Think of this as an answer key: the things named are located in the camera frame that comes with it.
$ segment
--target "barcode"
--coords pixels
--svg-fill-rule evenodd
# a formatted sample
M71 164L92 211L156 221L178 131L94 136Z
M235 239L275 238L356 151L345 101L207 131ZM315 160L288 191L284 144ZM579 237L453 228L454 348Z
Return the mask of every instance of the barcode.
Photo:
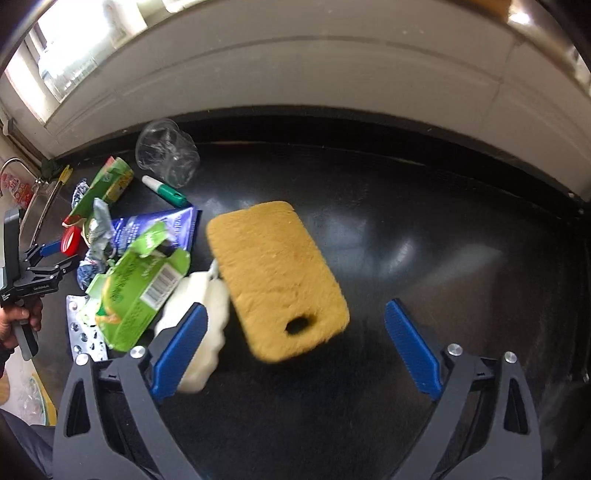
M140 300L149 305L150 308L159 310L182 277L173 267L165 263L152 280L152 283L148 285Z

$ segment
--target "yellow sponge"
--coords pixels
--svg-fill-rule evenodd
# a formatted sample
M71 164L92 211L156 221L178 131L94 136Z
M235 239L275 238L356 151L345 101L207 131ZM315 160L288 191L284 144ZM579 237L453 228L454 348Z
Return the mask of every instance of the yellow sponge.
M307 352L349 323L339 285L289 203L220 215L207 225L207 240L260 360Z

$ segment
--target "metal screw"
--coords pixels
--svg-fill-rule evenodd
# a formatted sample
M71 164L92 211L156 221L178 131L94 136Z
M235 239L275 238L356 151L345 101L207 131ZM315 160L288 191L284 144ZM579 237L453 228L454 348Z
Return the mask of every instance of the metal screw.
M503 357L505 358L505 362L507 362L508 364L514 364L517 361L517 355L513 352L505 352L505 355L503 355Z
M146 349L144 347L142 347L141 345L138 346L134 346L131 351L129 352L129 354L131 355L131 358L142 358L146 353Z
M447 346L447 353L453 356L460 356L462 353L464 353L464 349L457 343L450 343Z
M76 357L76 365L86 365L88 363L88 355L81 353Z

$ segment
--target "green packaging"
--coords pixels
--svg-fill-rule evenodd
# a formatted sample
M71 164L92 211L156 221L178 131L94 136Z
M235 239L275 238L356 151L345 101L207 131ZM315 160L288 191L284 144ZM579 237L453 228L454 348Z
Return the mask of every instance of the green packaging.
M113 268L94 278L86 292L91 298L100 296L95 321L110 348L126 352L136 345L190 262L187 251L170 247L166 224L157 222Z
M84 194L78 205L72 209L62 225L64 227L78 225L82 228L84 221L92 214L95 198L100 198L107 205L112 205L119 199L133 178L133 170L123 159L109 157L96 174L94 180L92 180L88 192Z

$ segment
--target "red cap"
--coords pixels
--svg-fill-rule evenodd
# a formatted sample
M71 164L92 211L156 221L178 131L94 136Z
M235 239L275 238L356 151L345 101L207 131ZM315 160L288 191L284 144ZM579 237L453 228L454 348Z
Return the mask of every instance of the red cap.
M78 244L80 244L80 234L82 230L77 225L72 225L66 228L64 235L61 237L61 253L71 257L78 251Z

